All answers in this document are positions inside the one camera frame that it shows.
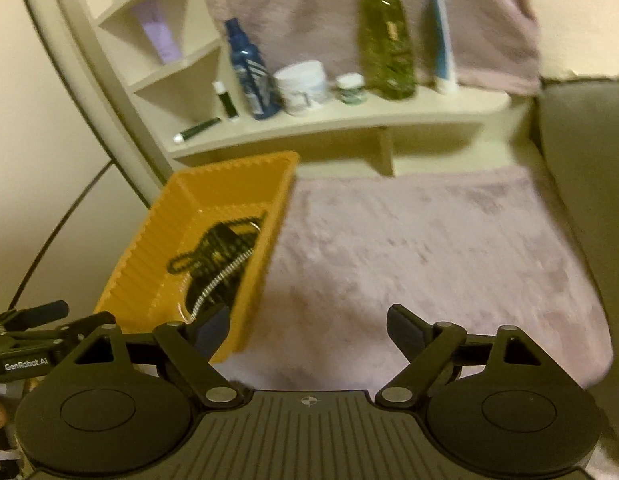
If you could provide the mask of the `green olive spray bottle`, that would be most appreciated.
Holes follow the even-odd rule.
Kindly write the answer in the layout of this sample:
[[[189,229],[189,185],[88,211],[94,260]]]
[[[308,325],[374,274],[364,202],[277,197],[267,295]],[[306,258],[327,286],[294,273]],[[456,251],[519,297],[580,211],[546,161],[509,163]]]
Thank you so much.
[[[383,99],[416,93],[415,60],[401,0],[359,0],[359,53],[367,86]]]

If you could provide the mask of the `black strap wristwatch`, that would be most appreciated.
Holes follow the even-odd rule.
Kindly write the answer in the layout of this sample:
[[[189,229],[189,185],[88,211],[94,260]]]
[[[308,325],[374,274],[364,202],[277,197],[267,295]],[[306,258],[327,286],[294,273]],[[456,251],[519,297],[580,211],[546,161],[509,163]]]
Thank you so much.
[[[242,274],[236,272],[192,275],[186,294],[186,313],[193,321],[216,304],[232,308],[238,295]]]

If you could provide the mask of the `cream corner shelf unit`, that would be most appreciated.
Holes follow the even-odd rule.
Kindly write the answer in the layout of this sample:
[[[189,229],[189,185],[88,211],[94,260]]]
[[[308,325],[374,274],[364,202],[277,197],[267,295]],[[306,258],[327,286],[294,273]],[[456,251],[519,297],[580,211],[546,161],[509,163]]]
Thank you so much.
[[[457,80],[437,87],[429,0],[366,28],[361,0],[58,0],[151,154],[196,166],[291,150],[391,174],[518,143],[538,87],[525,0],[445,0]]]

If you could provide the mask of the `white cream jar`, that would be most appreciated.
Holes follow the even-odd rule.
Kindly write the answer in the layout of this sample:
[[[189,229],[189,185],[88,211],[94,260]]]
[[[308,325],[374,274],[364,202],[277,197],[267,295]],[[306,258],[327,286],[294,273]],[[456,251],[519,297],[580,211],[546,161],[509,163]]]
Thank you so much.
[[[285,111],[292,116],[318,110],[331,99],[325,68],[317,60],[280,68],[274,73],[274,83]]]

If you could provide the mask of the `mauve fleece mat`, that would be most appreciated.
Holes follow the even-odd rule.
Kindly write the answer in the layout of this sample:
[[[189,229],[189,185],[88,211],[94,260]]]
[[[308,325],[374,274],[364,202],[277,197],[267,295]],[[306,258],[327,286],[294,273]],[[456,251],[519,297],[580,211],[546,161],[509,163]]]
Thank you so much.
[[[471,334],[519,326],[582,386],[613,361],[551,177],[510,167],[298,180],[252,337],[220,371],[259,389],[377,391],[406,365],[385,329],[393,304]]]

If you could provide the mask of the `black white-capped tube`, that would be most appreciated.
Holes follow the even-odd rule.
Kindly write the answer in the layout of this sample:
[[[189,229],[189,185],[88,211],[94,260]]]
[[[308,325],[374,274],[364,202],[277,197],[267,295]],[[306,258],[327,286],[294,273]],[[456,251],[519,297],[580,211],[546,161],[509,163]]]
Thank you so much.
[[[212,119],[206,120],[206,122],[201,122],[201,124],[198,124],[189,129],[183,130],[180,133],[177,133],[172,138],[172,142],[174,142],[175,144],[183,144],[184,142],[194,138],[195,136],[202,133],[203,131],[220,124],[221,122],[222,122],[222,119],[219,117],[214,117]]]

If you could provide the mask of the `grey velvet pillow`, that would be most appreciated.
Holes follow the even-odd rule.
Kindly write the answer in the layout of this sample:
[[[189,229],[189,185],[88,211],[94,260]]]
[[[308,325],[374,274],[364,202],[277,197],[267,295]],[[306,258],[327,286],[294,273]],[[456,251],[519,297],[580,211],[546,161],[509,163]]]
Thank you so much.
[[[619,437],[619,79],[547,84],[539,142],[596,281],[614,352],[593,393]]]

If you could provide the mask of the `dark blue spray bottle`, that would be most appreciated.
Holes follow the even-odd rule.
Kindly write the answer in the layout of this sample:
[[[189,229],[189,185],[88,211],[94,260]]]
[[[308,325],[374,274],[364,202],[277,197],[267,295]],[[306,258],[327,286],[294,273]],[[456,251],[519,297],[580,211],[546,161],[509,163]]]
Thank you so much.
[[[244,32],[237,18],[224,22],[230,46],[230,61],[252,116],[265,120],[280,112],[279,100],[259,48]]]

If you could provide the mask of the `orange plastic tray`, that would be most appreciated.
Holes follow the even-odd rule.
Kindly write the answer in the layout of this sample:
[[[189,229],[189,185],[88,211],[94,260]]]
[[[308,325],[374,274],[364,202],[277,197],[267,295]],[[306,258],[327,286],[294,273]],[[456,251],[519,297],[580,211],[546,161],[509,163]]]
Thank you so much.
[[[174,174],[120,257],[96,310],[126,333],[193,322],[227,302],[230,330],[213,356],[250,338],[300,157],[258,155]]]

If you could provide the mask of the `blue white cream tube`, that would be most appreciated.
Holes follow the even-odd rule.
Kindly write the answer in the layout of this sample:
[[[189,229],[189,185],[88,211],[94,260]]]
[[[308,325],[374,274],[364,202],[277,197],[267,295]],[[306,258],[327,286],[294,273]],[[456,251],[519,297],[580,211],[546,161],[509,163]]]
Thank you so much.
[[[451,25],[445,0],[428,0],[424,10],[424,48],[434,88],[443,96],[458,91]]]

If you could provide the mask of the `lilac cosmetic tube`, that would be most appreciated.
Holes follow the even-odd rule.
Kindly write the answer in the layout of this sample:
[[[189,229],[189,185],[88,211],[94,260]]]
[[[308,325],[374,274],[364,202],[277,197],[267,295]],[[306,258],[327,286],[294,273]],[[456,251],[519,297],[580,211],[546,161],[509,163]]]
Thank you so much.
[[[140,23],[160,62],[168,64],[182,58],[181,49],[167,23],[160,0],[144,0],[136,4],[131,12]]]

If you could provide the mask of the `small green label jar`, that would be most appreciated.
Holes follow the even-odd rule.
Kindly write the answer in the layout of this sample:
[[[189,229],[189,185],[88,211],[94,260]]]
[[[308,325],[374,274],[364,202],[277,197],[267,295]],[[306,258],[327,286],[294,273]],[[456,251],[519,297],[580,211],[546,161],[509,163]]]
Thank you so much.
[[[367,99],[366,83],[363,75],[347,73],[335,78],[340,100],[347,105],[363,104]]]

